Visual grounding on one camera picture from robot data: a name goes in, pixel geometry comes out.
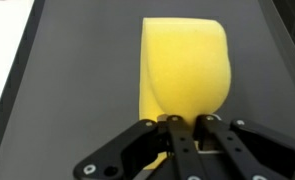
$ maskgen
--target dark gray table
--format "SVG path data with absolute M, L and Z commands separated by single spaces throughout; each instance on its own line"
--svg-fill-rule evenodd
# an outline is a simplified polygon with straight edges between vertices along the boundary
M 48 0 L 0 144 L 0 180 L 73 179 L 138 121 L 143 17 L 216 19 L 232 86 L 217 112 L 295 138 L 295 48 L 271 0 Z

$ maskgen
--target sponge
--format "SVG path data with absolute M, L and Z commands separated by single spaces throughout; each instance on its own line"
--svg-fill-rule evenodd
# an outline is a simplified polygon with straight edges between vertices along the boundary
M 223 27 L 214 20 L 144 18 L 139 118 L 180 115 L 190 127 L 228 95 L 231 72 Z

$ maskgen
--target screw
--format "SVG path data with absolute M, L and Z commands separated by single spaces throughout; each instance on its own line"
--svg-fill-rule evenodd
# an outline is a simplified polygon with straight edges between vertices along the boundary
M 153 123 L 152 122 L 146 122 L 146 126 L 152 126 Z
M 171 118 L 171 120 L 173 120 L 173 121 L 178 121 L 178 117 L 173 116 L 173 117 Z
M 267 180 L 267 178 L 261 175 L 255 175 L 253 176 L 253 180 Z
M 243 120 L 237 120 L 238 125 L 245 125 L 245 122 Z
M 207 119 L 208 121 L 212 121 L 212 120 L 214 120 L 214 117 L 212 117 L 212 116 L 207 116 L 206 119 Z
M 201 180 L 198 176 L 189 176 L 187 180 Z
M 94 173 L 95 171 L 96 171 L 96 166 L 93 165 L 93 164 L 89 164 L 89 165 L 87 165 L 87 166 L 84 168 L 84 173 L 85 173 L 86 175 L 88 175 L 88 174 L 92 174 L 92 173 Z

